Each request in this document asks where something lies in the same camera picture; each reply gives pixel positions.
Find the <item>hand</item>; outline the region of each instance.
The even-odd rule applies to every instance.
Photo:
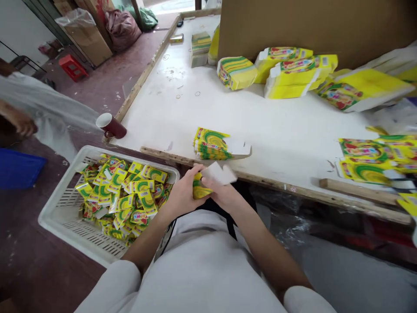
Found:
[[[197,200],[192,197],[194,176],[202,169],[204,169],[202,164],[194,164],[194,167],[188,170],[184,177],[174,184],[166,204],[162,207],[162,212],[172,214],[174,220],[183,214],[194,211],[197,207],[204,204],[210,195]]]
[[[206,177],[203,177],[201,182],[205,187],[213,190],[210,194],[211,198],[227,213],[232,214],[244,206],[249,206],[231,184],[222,186],[217,181]]]
[[[16,133],[21,136],[31,136],[38,131],[38,127],[35,125],[33,119],[31,119],[24,112],[15,109],[11,105],[6,105],[3,110],[4,117],[16,127]]]

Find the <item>red tiled floor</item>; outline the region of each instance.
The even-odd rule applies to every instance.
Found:
[[[175,17],[176,14],[159,16],[159,27],[170,27]],[[59,67],[58,59],[46,63],[47,77],[56,83],[59,92],[98,112],[116,114],[124,101],[122,85],[130,77],[140,76],[166,33],[161,30],[142,34],[132,47],[96,70],[87,67],[90,76],[78,83]],[[71,134],[78,149],[85,145],[106,148],[99,134],[72,128]],[[13,149],[45,157],[48,162],[33,189],[0,190],[0,286],[21,312],[73,312],[104,268],[44,230],[37,221],[68,165],[33,138]],[[149,159],[133,151],[110,150]]]

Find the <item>blue plastic crate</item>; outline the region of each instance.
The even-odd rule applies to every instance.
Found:
[[[0,149],[0,189],[32,188],[46,159]]]

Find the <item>pink sack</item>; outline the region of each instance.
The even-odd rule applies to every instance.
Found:
[[[106,12],[106,28],[113,41],[113,49],[123,51],[133,45],[142,33],[133,16],[127,12]]]

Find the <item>wooden table edge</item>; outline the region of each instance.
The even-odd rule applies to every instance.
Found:
[[[154,156],[165,161],[176,162],[182,165],[193,166],[194,163],[200,163],[201,160],[189,159],[176,154],[165,151],[155,150],[148,147],[141,147],[140,152],[150,156]],[[303,187],[298,187],[288,183],[283,183],[277,180],[271,180],[256,175],[247,174],[240,171],[235,171],[237,177],[241,180],[255,183],[257,185],[268,187],[269,189],[283,191],[303,198],[311,199],[317,202],[325,203],[331,206],[341,207],[345,210],[351,210],[357,213],[364,213],[369,216],[374,216],[384,220],[396,222],[399,224],[409,225],[412,222],[410,215],[402,212],[397,212],[374,204],[361,203],[344,199],[338,196],[331,196],[319,191],[310,190]]]

